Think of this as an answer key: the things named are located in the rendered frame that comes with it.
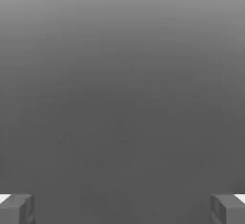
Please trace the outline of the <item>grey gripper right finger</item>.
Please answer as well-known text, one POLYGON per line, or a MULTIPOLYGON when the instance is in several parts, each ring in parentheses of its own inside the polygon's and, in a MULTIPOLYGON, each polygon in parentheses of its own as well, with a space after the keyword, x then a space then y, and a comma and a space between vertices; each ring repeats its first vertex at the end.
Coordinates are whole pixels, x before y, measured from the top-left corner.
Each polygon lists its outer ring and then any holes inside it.
POLYGON ((212 194, 211 224, 245 224, 245 194, 212 194))

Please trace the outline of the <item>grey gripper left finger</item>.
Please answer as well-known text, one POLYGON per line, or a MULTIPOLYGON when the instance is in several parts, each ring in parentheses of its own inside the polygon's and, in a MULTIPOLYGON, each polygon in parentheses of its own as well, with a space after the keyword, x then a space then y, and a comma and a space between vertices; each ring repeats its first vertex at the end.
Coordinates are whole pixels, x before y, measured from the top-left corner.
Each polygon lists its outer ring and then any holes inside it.
POLYGON ((36 224, 35 195, 0 194, 0 224, 36 224))

